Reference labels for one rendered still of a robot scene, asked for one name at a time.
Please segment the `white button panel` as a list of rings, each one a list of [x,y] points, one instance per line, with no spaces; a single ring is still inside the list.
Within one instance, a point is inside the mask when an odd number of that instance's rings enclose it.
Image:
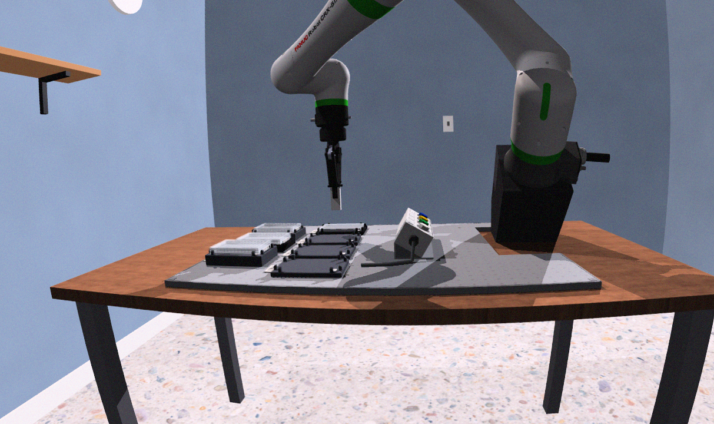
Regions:
[[[394,240],[394,258],[410,260],[387,263],[360,263],[360,267],[395,266],[412,263],[414,259],[433,259],[434,253],[431,240],[434,238],[434,233],[430,219],[427,218],[427,215],[418,214],[415,210],[408,208],[407,214],[404,214],[398,225]]]

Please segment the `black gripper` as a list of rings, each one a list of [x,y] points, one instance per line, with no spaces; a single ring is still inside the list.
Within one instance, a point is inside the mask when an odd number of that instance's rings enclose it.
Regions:
[[[327,141],[326,163],[329,179],[331,210],[341,210],[341,147],[346,140],[346,128],[321,128],[320,140]],[[336,160],[337,158],[337,160]]]

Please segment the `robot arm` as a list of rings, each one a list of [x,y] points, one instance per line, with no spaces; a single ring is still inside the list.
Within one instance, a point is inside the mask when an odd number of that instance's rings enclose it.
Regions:
[[[330,59],[404,0],[329,0],[271,68],[274,88],[316,96],[317,128],[348,126],[349,70]],[[609,162],[567,141],[576,101],[571,58],[515,0],[454,0],[491,37],[517,72],[507,175],[531,188],[576,184],[586,161]],[[554,176],[553,176],[554,175]],[[555,179],[554,179],[555,177]]]

